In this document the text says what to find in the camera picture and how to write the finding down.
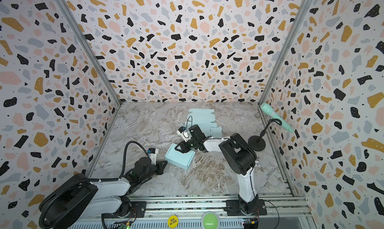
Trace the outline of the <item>mint paper box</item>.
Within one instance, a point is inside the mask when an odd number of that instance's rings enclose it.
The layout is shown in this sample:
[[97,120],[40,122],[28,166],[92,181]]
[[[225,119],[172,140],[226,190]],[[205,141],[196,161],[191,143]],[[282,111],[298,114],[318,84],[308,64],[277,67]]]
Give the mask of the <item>mint paper box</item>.
[[170,148],[168,149],[165,155],[165,159],[166,161],[168,161],[169,164],[172,164],[187,171],[193,161],[195,152],[189,151],[188,153],[181,153],[176,150],[176,146],[177,144],[171,144]]

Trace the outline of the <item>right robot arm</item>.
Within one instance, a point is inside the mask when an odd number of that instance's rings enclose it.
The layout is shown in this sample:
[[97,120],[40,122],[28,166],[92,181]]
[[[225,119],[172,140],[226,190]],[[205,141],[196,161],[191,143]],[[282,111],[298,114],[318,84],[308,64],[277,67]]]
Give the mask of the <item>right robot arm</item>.
[[177,133],[183,141],[176,146],[176,151],[183,154],[189,151],[222,153],[230,168],[237,174],[239,194],[237,199],[226,201],[224,211],[228,216],[267,215],[265,201],[259,198],[256,191],[254,175],[258,163],[257,155],[238,133],[215,138],[206,136],[198,125],[180,127]]

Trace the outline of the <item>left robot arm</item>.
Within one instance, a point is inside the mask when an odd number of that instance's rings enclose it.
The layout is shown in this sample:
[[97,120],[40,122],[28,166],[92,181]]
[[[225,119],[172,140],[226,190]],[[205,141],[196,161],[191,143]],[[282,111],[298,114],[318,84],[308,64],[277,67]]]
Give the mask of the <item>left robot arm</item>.
[[142,157],[120,178],[92,179],[76,174],[47,196],[39,205],[42,229],[67,229],[77,220],[97,215],[124,217],[131,212],[129,195],[156,175],[167,161]]

